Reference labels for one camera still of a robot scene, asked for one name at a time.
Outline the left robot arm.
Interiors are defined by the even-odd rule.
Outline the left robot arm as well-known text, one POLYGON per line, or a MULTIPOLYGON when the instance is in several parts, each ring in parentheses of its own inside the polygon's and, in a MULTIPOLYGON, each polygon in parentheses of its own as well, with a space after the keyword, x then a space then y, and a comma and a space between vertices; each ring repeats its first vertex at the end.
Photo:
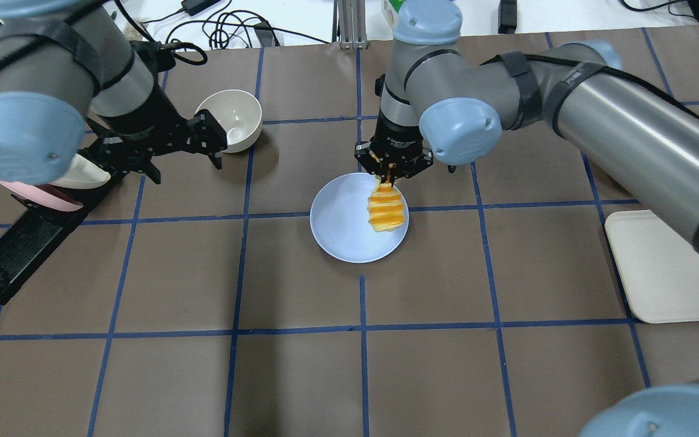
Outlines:
POLYGON ((206 110, 182 117, 159 85, 175 47, 128 41, 102 1, 0 1, 0 180, 56 182, 80 150, 90 113, 122 148, 90 152, 109 172, 200 153, 221 169, 226 132, 206 110))

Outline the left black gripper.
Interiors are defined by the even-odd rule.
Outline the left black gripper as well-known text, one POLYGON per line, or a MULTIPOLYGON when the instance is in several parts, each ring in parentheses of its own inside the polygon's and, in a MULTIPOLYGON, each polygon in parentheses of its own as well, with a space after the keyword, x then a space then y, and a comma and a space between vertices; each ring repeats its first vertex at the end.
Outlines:
POLYGON ((106 128, 95 126, 99 138, 86 147, 86 158, 111 174, 141 172, 160 185, 161 172, 152 159, 174 152, 206 155, 214 169, 223 169, 226 132, 208 112, 198 112, 190 119, 128 115, 104 117, 104 121, 106 128))

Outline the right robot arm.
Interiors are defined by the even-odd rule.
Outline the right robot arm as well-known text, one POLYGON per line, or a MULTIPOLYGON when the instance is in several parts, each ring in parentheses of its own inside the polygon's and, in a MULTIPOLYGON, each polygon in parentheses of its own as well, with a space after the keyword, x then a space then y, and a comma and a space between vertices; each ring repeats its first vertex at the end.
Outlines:
POLYGON ((355 158, 384 183, 462 166, 539 121, 576 146, 699 254, 699 116, 621 70, 607 41, 508 52, 470 67, 452 1, 406 1, 378 78, 380 111, 355 158))

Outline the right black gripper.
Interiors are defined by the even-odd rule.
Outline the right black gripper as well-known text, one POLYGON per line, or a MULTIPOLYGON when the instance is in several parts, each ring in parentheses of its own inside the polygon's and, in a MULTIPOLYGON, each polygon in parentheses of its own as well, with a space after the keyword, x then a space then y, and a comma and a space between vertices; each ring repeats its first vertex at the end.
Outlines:
POLYGON ((415 177, 434 163, 433 151, 424 146, 418 126, 404 126, 386 118, 376 121, 370 141, 358 142, 354 157, 378 185, 394 186, 400 178, 415 177))

